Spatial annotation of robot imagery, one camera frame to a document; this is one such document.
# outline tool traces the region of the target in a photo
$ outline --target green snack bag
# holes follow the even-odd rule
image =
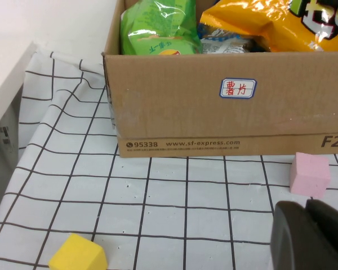
[[[139,0],[122,14],[123,55],[190,55],[202,52],[195,0]]]

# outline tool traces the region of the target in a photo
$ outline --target yellow foam cube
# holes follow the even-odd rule
[[[71,234],[49,262],[50,270],[106,270],[104,249],[79,235]]]

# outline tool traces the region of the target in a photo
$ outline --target snack bag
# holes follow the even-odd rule
[[[121,23],[124,55],[187,55],[201,53],[195,0],[139,0]]]
[[[244,53],[254,45],[252,37],[245,37],[222,29],[199,24],[198,35],[203,53]]]
[[[272,52],[338,51],[338,5],[317,0],[220,0],[201,23],[260,36]]]

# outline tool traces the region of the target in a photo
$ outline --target yellow snack bag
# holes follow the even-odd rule
[[[220,0],[201,23],[262,37],[272,52],[338,51],[338,5],[318,0]]]

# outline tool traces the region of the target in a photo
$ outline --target printed phone number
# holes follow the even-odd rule
[[[128,142],[126,144],[126,147],[128,148],[132,148],[132,147],[158,147],[158,143],[157,142]]]

